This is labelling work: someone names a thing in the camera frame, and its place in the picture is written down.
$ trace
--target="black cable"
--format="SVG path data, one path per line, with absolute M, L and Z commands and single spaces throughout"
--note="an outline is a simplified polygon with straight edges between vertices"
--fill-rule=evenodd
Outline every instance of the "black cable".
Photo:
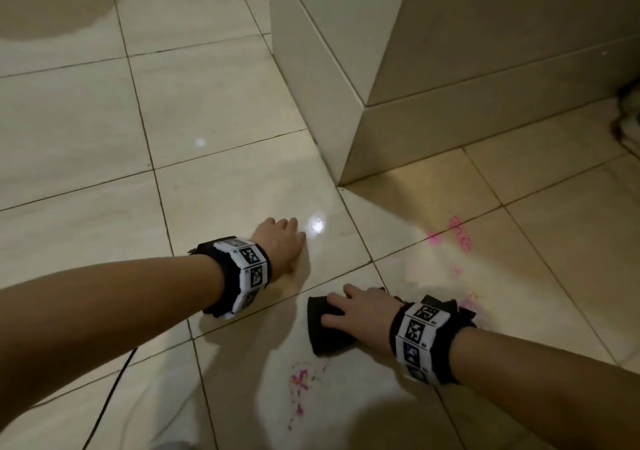
M 104 412 L 107 411 L 107 406 L 109 405 L 111 397 L 113 396 L 113 393 L 116 391 L 116 387 L 118 386 L 118 383 L 120 382 L 120 379 L 121 379 L 122 375 L 124 374 L 124 370 L 129 365 L 129 362 L 131 362 L 131 359 L 133 358 L 133 356 L 135 355 L 137 350 L 138 350 L 138 348 L 136 347 L 135 349 L 133 349 L 131 351 L 131 354 L 129 354 L 129 357 L 127 358 L 127 361 L 124 363 L 124 366 L 122 366 L 122 369 L 120 370 L 120 373 L 118 374 L 118 377 L 116 378 L 116 382 L 114 382 L 113 386 L 111 387 L 111 391 L 109 391 L 109 395 L 107 396 L 107 400 L 104 402 L 104 405 L 102 406 L 102 409 L 100 411 L 100 415 L 98 415 L 98 419 L 95 421 L 95 424 L 93 425 L 93 429 L 91 430 L 91 434 L 89 434 L 89 438 L 86 439 L 86 443 L 82 447 L 82 450 L 86 450 L 89 447 L 89 444 L 91 443 L 91 439 L 95 435 L 96 430 L 98 430 L 98 425 L 100 425 L 100 421 L 102 420 L 102 417 L 104 416 Z

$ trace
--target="tile floor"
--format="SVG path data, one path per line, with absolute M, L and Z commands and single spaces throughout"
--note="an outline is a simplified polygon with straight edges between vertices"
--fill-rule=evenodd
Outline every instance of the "tile floor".
M 640 162 L 608 136 L 614 101 L 335 188 L 269 53 L 268 0 L 0 5 L 0 287 L 180 255 L 268 215 L 308 233 L 298 273 L 241 317 L 142 346 L 91 449 L 546 448 L 464 388 L 360 349 L 314 357 L 306 300 L 347 282 L 464 299 L 491 330 L 640 373 Z M 124 358 L 0 450 L 81 448 Z

